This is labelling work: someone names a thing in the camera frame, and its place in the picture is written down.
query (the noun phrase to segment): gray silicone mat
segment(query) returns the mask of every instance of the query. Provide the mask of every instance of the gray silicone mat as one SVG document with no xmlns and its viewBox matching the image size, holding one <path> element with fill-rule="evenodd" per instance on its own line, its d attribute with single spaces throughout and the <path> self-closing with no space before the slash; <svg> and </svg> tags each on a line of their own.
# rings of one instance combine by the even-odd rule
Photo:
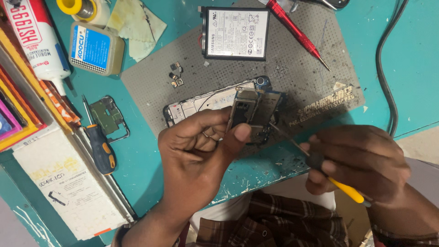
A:
<svg viewBox="0 0 439 247">
<path fill-rule="evenodd" d="M 265 6 L 257 0 L 240 0 L 233 7 Z M 300 2 L 296 12 L 288 15 L 314 43 L 332 72 L 308 53 L 273 14 L 270 16 L 266 62 L 212 59 L 207 60 L 210 65 L 205 67 L 206 60 L 197 43 L 202 32 L 200 25 L 121 74 L 153 133 L 157 136 L 166 128 L 162 113 L 165 105 L 260 75 L 270 78 L 274 90 L 288 93 L 281 125 L 291 134 L 362 105 L 362 89 L 334 12 L 307 1 Z M 177 61 L 184 69 L 184 85 L 174 89 L 168 73 L 172 71 L 169 65 Z M 336 82 L 346 86 L 333 91 Z M 280 140 L 283 137 L 274 134 L 266 146 Z"/>
</svg>

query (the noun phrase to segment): samsung battery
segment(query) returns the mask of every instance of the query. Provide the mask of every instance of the samsung battery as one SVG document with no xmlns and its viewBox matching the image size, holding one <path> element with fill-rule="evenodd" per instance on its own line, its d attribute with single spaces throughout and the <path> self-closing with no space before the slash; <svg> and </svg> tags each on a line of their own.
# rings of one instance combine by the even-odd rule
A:
<svg viewBox="0 0 439 247">
<path fill-rule="evenodd" d="M 270 10 L 203 7 L 205 58 L 265 61 Z"/>
</svg>

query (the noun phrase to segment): red screwdriver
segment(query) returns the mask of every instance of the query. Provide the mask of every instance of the red screwdriver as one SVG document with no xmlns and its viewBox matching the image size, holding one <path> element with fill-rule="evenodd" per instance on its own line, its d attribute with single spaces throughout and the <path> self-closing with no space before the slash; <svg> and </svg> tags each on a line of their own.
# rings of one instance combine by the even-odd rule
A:
<svg viewBox="0 0 439 247">
<path fill-rule="evenodd" d="M 308 37 L 300 31 L 300 29 L 296 26 L 296 24 L 293 23 L 293 21 L 288 17 L 287 13 L 282 9 L 281 6 L 277 3 L 276 0 L 269 0 L 267 3 L 267 7 L 269 7 L 274 14 L 279 17 L 284 23 L 285 26 L 287 26 L 288 29 L 290 29 L 291 33 L 294 35 L 294 37 L 317 59 L 320 60 L 320 62 L 329 70 L 328 65 L 323 61 L 322 57 L 319 54 L 319 51 L 317 51 L 314 44 L 308 39 Z"/>
</svg>

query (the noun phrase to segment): plaid shirt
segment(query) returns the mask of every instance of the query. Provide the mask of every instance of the plaid shirt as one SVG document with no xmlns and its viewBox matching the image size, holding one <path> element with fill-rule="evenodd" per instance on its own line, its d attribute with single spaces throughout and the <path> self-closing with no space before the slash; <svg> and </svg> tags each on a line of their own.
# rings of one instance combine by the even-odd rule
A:
<svg viewBox="0 0 439 247">
<path fill-rule="evenodd" d="M 112 246 L 128 231 L 121 227 Z M 373 226 L 386 246 L 438 245 L 439 235 L 407 239 Z M 201 218 L 198 247 L 344 247 L 348 236 L 343 219 L 335 211 L 307 201 L 253 193 L 248 214 L 237 221 L 218 222 Z"/>
</svg>

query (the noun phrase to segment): yellow screwdriver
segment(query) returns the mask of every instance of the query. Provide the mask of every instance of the yellow screwdriver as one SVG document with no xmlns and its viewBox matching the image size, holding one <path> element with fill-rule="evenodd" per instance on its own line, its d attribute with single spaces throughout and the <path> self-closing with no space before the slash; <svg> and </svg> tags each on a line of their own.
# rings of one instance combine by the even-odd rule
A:
<svg viewBox="0 0 439 247">
<path fill-rule="evenodd" d="M 90 110 L 88 109 L 88 103 L 83 95 L 83 103 L 85 111 L 87 112 L 90 125 L 85 129 L 88 138 L 90 139 L 91 151 L 93 155 L 93 161 L 100 173 L 104 175 L 110 175 L 114 172 L 116 167 L 116 160 L 114 159 L 113 152 L 108 146 L 107 139 L 101 131 L 101 127 L 97 124 L 93 124 L 90 117 Z"/>
<path fill-rule="evenodd" d="M 325 157 L 319 153 L 309 153 L 306 150 L 304 150 L 297 142 L 290 137 L 286 132 L 279 129 L 274 124 L 270 123 L 270 125 L 276 129 L 279 133 L 281 133 L 283 136 L 285 136 L 294 146 L 296 146 L 303 154 L 306 156 L 306 164 L 312 168 L 320 171 L 323 173 L 323 175 L 327 176 L 321 169 L 322 163 L 325 160 Z M 344 193 L 346 193 L 350 198 L 352 198 L 355 202 L 363 204 L 365 207 L 370 207 L 371 203 L 366 201 L 364 197 L 358 193 L 358 191 L 351 186 L 342 184 L 340 182 L 335 181 L 332 177 L 328 177 L 329 181 L 331 181 L 335 186 L 337 186 L 339 189 L 341 189 Z"/>
</svg>

